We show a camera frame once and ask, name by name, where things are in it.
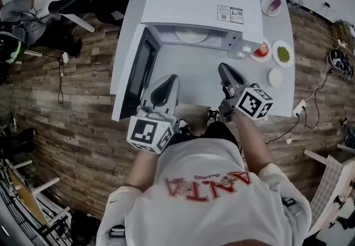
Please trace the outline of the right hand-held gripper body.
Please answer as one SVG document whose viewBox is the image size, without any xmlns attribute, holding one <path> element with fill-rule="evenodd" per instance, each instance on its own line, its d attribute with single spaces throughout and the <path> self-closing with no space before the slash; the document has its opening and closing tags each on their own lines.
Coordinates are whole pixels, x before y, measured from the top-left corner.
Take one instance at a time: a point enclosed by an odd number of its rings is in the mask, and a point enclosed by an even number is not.
<svg viewBox="0 0 355 246">
<path fill-rule="evenodd" d="M 274 100 L 257 85 L 225 85 L 221 83 L 225 98 L 219 106 L 220 117 L 223 122 L 231 122 L 235 112 L 241 112 L 251 120 L 264 118 Z"/>
</svg>

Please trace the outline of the white plate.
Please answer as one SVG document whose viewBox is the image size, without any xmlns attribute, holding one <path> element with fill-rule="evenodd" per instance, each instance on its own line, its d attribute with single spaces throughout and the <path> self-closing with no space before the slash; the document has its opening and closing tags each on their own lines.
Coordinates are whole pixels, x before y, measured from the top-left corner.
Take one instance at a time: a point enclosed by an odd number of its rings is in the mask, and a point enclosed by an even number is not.
<svg viewBox="0 0 355 246">
<path fill-rule="evenodd" d="M 279 58 L 277 56 L 277 48 L 278 47 L 285 47 L 289 51 L 290 59 L 288 62 L 283 63 L 279 60 Z M 282 40 L 278 40 L 278 41 L 274 42 L 274 44 L 272 46 L 272 55 L 273 55 L 273 58 L 276 61 L 276 63 L 283 68 L 289 68 L 295 60 L 295 55 L 294 55 L 293 49 L 286 42 L 284 42 Z"/>
<path fill-rule="evenodd" d="M 209 35 L 209 29 L 176 26 L 175 34 L 184 43 L 197 44 L 204 41 Z"/>
<path fill-rule="evenodd" d="M 249 55 L 250 58 L 252 58 L 254 61 L 256 61 L 258 63 L 265 63 L 272 57 L 272 47 L 271 47 L 270 42 L 266 38 L 263 38 L 263 42 L 266 42 L 268 45 L 268 48 L 269 48 L 268 55 L 266 57 L 258 58 L 253 54 L 253 52 Z"/>
<path fill-rule="evenodd" d="M 269 7 L 269 5 L 270 5 L 270 3 L 271 3 L 272 1 L 273 1 L 273 0 L 262 0 L 262 1 L 261 1 L 261 9 L 262 9 L 263 13 L 264 13 L 265 15 L 267 15 L 267 16 L 269 16 L 269 15 L 267 14 L 267 8 Z M 276 13 L 276 15 L 275 15 L 275 16 L 269 16 L 269 17 L 276 17 L 276 16 L 278 16 L 278 15 L 280 14 L 280 12 L 281 12 L 281 5 L 280 5 L 280 7 L 279 7 L 279 9 L 278 9 L 278 11 L 277 11 L 277 13 Z"/>
</svg>

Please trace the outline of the person's right forearm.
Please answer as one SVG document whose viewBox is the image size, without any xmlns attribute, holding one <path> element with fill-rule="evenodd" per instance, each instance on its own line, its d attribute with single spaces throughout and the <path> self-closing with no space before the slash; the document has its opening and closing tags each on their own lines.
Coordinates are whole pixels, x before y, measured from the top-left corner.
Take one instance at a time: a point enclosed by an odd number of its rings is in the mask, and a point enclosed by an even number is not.
<svg viewBox="0 0 355 246">
<path fill-rule="evenodd" d="M 269 163 L 275 163 L 274 157 L 252 119 L 241 112 L 234 113 L 232 118 L 237 127 L 248 170 L 257 175 Z"/>
</svg>

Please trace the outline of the person's left forearm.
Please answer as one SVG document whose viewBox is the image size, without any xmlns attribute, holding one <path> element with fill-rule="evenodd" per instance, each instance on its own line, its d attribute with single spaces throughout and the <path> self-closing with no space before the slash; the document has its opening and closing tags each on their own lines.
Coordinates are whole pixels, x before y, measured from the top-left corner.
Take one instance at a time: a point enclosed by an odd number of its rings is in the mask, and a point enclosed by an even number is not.
<svg viewBox="0 0 355 246">
<path fill-rule="evenodd" d="M 151 188 L 155 182 L 159 159 L 160 155 L 156 153 L 139 151 L 123 186 L 136 189 L 146 196 L 151 196 Z"/>
</svg>

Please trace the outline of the person's left shoe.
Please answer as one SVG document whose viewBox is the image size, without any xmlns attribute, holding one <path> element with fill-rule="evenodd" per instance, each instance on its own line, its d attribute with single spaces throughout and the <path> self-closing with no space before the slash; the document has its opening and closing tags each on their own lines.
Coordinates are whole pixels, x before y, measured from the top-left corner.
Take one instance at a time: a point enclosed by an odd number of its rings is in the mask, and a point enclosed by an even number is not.
<svg viewBox="0 0 355 246">
<path fill-rule="evenodd" d="M 189 123 L 187 119 L 185 118 L 180 118 L 178 120 L 178 128 L 181 134 L 183 135 L 192 135 Z"/>
</svg>

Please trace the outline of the person's shoe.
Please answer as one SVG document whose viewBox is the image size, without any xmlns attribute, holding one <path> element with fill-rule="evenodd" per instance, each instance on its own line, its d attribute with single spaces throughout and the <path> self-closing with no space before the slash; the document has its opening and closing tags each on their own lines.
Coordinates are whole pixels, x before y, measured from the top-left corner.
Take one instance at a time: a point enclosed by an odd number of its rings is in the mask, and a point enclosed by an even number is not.
<svg viewBox="0 0 355 246">
<path fill-rule="evenodd" d="M 212 121 L 215 122 L 219 119 L 219 111 L 218 110 L 213 110 L 212 108 L 209 108 L 208 114 L 207 114 L 207 122 Z"/>
<path fill-rule="evenodd" d="M 189 123 L 187 119 L 185 118 L 180 118 L 178 120 L 178 128 L 181 134 L 183 135 L 192 135 Z"/>
</svg>

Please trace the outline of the white bowl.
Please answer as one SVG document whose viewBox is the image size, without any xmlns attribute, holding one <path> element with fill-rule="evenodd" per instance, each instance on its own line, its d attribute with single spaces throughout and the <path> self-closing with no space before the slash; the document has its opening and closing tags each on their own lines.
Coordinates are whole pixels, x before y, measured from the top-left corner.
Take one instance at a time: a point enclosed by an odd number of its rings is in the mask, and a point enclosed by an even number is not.
<svg viewBox="0 0 355 246">
<path fill-rule="evenodd" d="M 267 81 L 273 88 L 279 89 L 283 84 L 283 74 L 278 68 L 273 68 L 268 72 Z"/>
</svg>

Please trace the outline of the red apple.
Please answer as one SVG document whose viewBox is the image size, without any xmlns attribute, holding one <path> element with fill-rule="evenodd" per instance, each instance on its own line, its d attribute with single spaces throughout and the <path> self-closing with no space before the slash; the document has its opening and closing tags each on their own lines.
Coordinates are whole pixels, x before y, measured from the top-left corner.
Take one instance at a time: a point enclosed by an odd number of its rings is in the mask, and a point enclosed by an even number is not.
<svg viewBox="0 0 355 246">
<path fill-rule="evenodd" d="M 263 44 L 256 50 L 254 51 L 254 55 L 258 58 L 264 58 L 268 55 L 268 45 L 266 42 L 263 42 Z"/>
</svg>

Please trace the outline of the person's right shoe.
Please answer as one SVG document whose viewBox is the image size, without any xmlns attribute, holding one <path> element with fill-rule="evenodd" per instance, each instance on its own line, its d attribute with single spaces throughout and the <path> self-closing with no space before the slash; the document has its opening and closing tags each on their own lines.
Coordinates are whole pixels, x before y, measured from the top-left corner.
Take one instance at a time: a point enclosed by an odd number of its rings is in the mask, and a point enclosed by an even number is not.
<svg viewBox="0 0 355 246">
<path fill-rule="evenodd" d="M 209 108 L 208 114 L 207 114 L 207 122 L 212 121 L 215 122 L 219 119 L 219 111 L 218 110 L 213 110 L 212 108 Z"/>
</svg>

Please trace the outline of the person's black shorts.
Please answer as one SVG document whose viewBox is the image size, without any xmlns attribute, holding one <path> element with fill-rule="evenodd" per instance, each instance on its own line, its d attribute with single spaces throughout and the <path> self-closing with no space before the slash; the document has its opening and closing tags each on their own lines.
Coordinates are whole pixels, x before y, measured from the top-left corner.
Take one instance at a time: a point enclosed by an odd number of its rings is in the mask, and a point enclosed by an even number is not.
<svg viewBox="0 0 355 246">
<path fill-rule="evenodd" d="M 229 128 L 217 121 L 211 123 L 201 136 L 175 134 L 166 151 L 179 155 L 231 155 L 240 152 L 240 149 Z"/>
</svg>

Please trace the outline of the white power strip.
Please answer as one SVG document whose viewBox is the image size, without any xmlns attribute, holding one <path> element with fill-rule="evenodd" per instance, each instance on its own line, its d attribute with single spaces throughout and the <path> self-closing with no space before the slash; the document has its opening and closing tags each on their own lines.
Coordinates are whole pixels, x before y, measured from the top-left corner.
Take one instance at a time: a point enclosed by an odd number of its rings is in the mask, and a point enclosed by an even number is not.
<svg viewBox="0 0 355 246">
<path fill-rule="evenodd" d="M 304 100 L 301 100 L 292 110 L 292 115 L 294 117 L 297 117 L 300 115 L 300 113 L 303 111 L 303 109 L 306 107 L 306 103 Z"/>
</svg>

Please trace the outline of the pile of green beans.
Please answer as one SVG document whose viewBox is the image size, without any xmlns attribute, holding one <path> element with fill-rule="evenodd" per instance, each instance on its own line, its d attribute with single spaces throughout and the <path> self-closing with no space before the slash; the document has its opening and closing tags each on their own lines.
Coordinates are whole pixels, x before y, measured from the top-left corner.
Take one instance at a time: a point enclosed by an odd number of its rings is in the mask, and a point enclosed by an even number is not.
<svg viewBox="0 0 355 246">
<path fill-rule="evenodd" d="M 277 56 L 279 60 L 283 63 L 286 63 L 290 59 L 290 53 L 285 47 L 278 47 L 277 48 Z"/>
</svg>

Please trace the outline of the person's white t-shirt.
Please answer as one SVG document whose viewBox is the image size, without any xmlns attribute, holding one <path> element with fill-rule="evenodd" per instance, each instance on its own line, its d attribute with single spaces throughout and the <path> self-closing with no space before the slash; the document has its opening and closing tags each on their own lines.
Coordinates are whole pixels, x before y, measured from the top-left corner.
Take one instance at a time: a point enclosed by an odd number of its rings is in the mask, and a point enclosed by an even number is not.
<svg viewBox="0 0 355 246">
<path fill-rule="evenodd" d="M 258 240 L 301 246 L 311 225 L 308 200 L 274 164 L 245 170 L 239 152 L 162 153 L 151 196 L 120 187 L 108 198 L 97 246 L 115 246 L 113 226 L 125 226 L 127 246 L 222 246 Z M 287 208 L 283 198 L 296 204 Z"/>
</svg>

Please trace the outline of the checkered cloth table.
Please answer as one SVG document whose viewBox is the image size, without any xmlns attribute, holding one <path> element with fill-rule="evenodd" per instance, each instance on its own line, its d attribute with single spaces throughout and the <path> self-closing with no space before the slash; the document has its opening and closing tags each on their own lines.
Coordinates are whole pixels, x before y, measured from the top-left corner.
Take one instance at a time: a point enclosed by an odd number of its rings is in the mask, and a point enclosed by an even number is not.
<svg viewBox="0 0 355 246">
<path fill-rule="evenodd" d="M 332 156 L 323 157 L 305 149 L 304 154 L 325 165 L 325 170 L 310 207 L 312 213 L 308 236 L 312 236 L 328 227 L 350 197 L 351 183 L 355 179 L 355 157 L 339 162 Z"/>
</svg>

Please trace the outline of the wicker basket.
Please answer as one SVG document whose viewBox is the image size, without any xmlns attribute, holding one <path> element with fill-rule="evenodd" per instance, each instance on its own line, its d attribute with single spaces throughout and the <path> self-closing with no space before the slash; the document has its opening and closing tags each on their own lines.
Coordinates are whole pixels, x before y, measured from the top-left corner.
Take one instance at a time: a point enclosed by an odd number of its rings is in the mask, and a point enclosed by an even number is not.
<svg viewBox="0 0 355 246">
<path fill-rule="evenodd" d="M 340 19 L 334 22 L 334 27 L 339 39 L 344 39 L 345 37 L 355 39 L 355 27 L 350 23 Z"/>
</svg>

